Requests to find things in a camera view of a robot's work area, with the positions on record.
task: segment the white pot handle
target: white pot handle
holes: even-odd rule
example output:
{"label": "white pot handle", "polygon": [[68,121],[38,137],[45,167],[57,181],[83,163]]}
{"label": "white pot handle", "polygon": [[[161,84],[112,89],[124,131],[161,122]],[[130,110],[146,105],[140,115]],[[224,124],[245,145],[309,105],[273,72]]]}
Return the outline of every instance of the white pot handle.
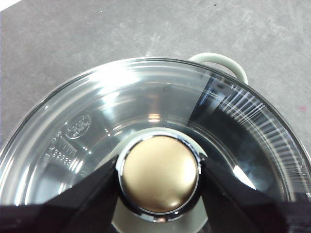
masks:
{"label": "white pot handle", "polygon": [[213,63],[220,64],[222,66],[225,66],[228,69],[230,69],[238,79],[240,79],[245,84],[248,84],[247,75],[244,69],[236,61],[232,60],[231,58],[228,58],[218,53],[204,52],[204,53],[194,55],[189,60],[194,61],[194,62],[200,62],[200,63],[201,62],[213,62]]}

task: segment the gray surface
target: gray surface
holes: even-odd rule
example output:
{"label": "gray surface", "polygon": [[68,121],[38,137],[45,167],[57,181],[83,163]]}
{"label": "gray surface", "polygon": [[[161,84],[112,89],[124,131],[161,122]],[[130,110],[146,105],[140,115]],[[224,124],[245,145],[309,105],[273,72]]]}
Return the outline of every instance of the gray surface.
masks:
{"label": "gray surface", "polygon": [[311,150],[310,11],[309,0],[23,0],[1,12],[1,144],[84,70],[212,51],[239,62]]}

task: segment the embossed logo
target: embossed logo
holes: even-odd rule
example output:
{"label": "embossed logo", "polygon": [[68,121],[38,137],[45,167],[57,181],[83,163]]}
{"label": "embossed logo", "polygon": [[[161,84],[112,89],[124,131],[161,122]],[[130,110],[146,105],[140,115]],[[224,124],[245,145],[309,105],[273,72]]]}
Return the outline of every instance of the embossed logo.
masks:
{"label": "embossed logo", "polygon": [[67,125],[66,135],[70,139],[79,138],[86,133],[90,124],[91,118],[88,115],[81,116],[72,123],[69,122],[69,124]]}

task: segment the lid knob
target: lid knob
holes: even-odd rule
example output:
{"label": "lid knob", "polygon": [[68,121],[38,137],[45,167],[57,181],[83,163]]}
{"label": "lid knob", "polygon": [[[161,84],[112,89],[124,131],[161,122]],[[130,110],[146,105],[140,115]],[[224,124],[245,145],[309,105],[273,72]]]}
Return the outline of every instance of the lid knob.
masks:
{"label": "lid knob", "polygon": [[134,145],[122,171],[126,196],[140,208],[159,214],[183,206],[194,193],[197,180],[193,153],[169,136],[154,136]]}

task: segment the glass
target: glass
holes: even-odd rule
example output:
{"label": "glass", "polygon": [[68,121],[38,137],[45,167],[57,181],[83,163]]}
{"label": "glass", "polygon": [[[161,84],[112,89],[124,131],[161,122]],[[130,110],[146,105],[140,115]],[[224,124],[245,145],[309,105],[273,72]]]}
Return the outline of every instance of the glass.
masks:
{"label": "glass", "polygon": [[0,204],[49,200],[150,127],[187,134],[270,197],[311,198],[308,154],[249,86],[193,62],[130,59],[71,79],[31,111],[1,152]]}

